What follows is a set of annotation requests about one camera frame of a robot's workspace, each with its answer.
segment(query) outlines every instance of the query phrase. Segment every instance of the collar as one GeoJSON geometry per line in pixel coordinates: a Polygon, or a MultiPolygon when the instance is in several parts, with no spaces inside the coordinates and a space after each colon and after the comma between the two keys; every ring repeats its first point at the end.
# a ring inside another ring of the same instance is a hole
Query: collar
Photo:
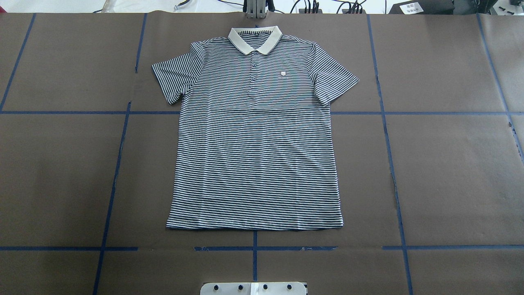
{"type": "Polygon", "coordinates": [[[282,32],[278,28],[278,26],[273,27],[265,27],[265,28],[232,28],[229,36],[227,37],[231,43],[240,50],[243,54],[248,55],[252,51],[258,51],[263,55],[268,54],[273,48],[277,45],[278,41],[280,40],[280,37],[282,37],[282,32]],[[269,35],[269,38],[267,38],[266,42],[262,44],[259,48],[255,49],[251,47],[246,41],[240,37],[238,34],[242,31],[248,31],[248,32],[258,32],[258,31],[271,31],[271,35],[269,35]]]}

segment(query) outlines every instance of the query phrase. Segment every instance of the striped polo shirt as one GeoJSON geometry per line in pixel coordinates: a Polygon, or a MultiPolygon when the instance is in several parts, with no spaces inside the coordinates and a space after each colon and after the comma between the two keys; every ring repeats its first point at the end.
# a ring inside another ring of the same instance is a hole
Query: striped polo shirt
{"type": "Polygon", "coordinates": [[[317,43],[233,28],[152,68],[182,100],[168,228],[343,225],[330,103],[358,78],[317,43]]]}

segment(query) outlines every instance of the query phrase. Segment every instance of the white paper label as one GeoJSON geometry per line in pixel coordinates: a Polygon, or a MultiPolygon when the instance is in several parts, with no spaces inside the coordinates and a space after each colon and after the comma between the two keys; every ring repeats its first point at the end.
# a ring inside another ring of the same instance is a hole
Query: white paper label
{"type": "Polygon", "coordinates": [[[402,9],[404,14],[415,14],[424,11],[418,2],[400,5],[400,9],[402,9]]]}

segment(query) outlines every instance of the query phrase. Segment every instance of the black and white stripe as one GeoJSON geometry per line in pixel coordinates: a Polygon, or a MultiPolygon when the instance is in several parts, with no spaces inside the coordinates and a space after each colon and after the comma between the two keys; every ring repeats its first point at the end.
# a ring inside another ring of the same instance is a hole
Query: black and white stripe
{"type": "MultiPolygon", "coordinates": [[[[271,30],[256,33],[239,35],[258,48],[271,30]]],[[[183,96],[167,227],[343,225],[329,104],[358,78],[319,45],[283,35],[245,55],[213,38],[152,67],[169,103],[183,96]]]]}

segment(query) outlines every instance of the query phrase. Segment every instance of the short sleeve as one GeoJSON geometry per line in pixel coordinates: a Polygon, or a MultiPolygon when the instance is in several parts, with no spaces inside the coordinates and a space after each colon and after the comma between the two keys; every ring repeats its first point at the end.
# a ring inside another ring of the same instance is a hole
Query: short sleeve
{"type": "Polygon", "coordinates": [[[204,52],[199,42],[191,43],[188,53],[153,64],[153,72],[169,104],[185,96],[198,80],[204,64],[204,52]]]}
{"type": "Polygon", "coordinates": [[[324,106],[328,106],[359,81],[317,43],[313,44],[309,60],[309,77],[314,84],[315,96],[324,106]]]}

